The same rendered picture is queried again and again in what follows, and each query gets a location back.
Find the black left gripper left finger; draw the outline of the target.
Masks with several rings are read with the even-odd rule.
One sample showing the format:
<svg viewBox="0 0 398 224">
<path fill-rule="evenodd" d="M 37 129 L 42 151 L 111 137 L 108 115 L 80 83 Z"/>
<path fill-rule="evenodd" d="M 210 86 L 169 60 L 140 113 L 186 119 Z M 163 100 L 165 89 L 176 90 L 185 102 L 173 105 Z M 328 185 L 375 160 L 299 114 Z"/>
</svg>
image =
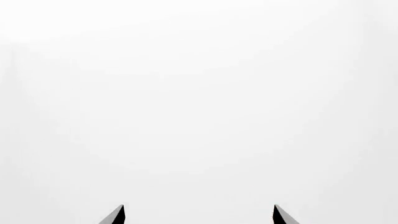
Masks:
<svg viewBox="0 0 398 224">
<path fill-rule="evenodd" d="M 125 211 L 124 205 L 115 208 L 108 216 L 101 220 L 98 224 L 124 224 Z"/>
</svg>

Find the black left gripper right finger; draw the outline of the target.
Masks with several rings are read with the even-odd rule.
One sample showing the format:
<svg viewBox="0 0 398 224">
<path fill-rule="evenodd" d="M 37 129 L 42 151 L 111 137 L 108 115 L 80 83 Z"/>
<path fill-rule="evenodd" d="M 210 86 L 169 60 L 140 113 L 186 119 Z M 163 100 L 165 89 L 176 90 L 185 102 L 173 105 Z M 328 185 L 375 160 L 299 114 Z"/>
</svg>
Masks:
<svg viewBox="0 0 398 224">
<path fill-rule="evenodd" d="M 274 224 L 300 224 L 279 205 L 274 205 L 272 219 Z"/>
</svg>

